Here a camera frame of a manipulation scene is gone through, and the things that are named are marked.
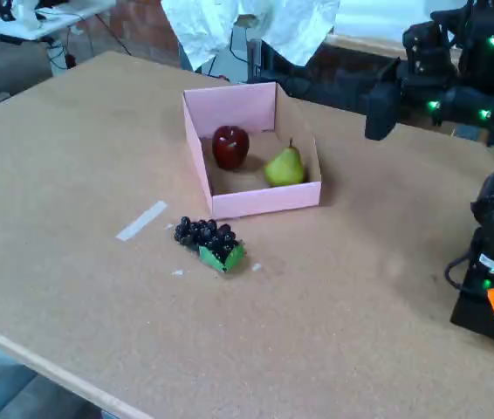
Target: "red apple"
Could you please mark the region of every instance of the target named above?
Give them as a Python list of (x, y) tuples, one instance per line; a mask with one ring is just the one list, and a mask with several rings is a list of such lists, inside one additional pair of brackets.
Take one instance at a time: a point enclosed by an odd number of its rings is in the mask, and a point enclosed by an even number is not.
[(216, 163), (224, 170), (238, 168), (249, 152), (249, 135), (244, 129), (224, 125), (212, 136), (212, 153)]

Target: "grapes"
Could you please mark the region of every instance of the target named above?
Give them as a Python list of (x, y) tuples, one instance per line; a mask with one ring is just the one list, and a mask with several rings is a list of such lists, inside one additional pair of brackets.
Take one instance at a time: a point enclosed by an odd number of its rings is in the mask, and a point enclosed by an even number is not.
[(229, 224), (222, 224), (220, 228), (218, 229), (222, 234), (226, 235), (231, 233), (231, 227)]
[(202, 230), (202, 238), (208, 242), (212, 238), (212, 231), (208, 228)]
[(218, 225), (216, 224), (216, 221), (210, 219), (207, 223), (206, 226), (210, 229), (210, 231), (216, 231)]
[(212, 243), (212, 245), (215, 247), (215, 248), (219, 248), (220, 246), (222, 246), (223, 244), (223, 241), (222, 241), (222, 238), (219, 237), (219, 236), (213, 236), (211, 239), (210, 239), (210, 242)]
[(191, 220), (189, 219), (188, 216), (182, 217), (181, 225), (184, 225), (186, 228), (189, 228), (189, 226), (191, 225)]
[(180, 236), (182, 236), (185, 234), (185, 232), (187, 232), (188, 229), (189, 228), (184, 224), (179, 224), (177, 227), (175, 227), (175, 234), (179, 234)]
[(206, 246), (223, 264), (239, 245), (229, 224), (222, 224), (218, 228), (213, 219), (208, 222), (202, 219), (195, 222), (187, 216), (182, 217), (181, 223), (175, 227), (174, 239), (196, 253), (199, 252), (200, 246)]
[(235, 239), (236, 239), (236, 233), (234, 233), (233, 231), (230, 231), (229, 233), (227, 233), (223, 239), (226, 241), (226, 242), (233, 242)]

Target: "cork table surface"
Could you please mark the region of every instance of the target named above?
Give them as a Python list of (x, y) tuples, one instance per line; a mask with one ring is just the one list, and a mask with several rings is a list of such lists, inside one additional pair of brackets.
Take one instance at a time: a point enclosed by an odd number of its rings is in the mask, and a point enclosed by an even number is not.
[(223, 83), (108, 53), (0, 104), (0, 347), (121, 417), (493, 418), (494, 342), (442, 274), (494, 149), (299, 102), (321, 205), (233, 220), (223, 278), (166, 230), (208, 215), (182, 90)]

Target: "grape leaf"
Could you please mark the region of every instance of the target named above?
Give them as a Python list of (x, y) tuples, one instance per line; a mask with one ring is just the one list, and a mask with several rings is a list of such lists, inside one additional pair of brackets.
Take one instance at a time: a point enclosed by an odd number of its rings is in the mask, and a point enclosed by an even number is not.
[(226, 258), (225, 268), (226, 270), (230, 270), (233, 268), (244, 256), (244, 246), (243, 244), (238, 244), (233, 248), (231, 253)]
[(226, 268), (224, 267), (222, 262), (220, 262), (216, 258), (216, 256), (214, 256), (214, 253), (212, 253), (208, 248), (206, 248), (204, 246), (200, 246), (199, 250), (201, 251), (200, 256), (201, 256), (201, 260), (203, 263), (207, 264), (208, 266), (213, 267), (217, 271), (226, 272)]

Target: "pink box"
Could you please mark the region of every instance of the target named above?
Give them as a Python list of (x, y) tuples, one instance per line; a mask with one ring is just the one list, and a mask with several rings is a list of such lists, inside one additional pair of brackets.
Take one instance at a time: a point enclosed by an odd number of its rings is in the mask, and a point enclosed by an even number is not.
[[(321, 173), (314, 137), (297, 104), (276, 83), (188, 90), (183, 94), (187, 142), (202, 190), (215, 219), (249, 216), (319, 205)], [(243, 128), (250, 149), (243, 166), (220, 169), (212, 155), (212, 135), (223, 125)], [(271, 188), (264, 165), (293, 139), (306, 182)]]

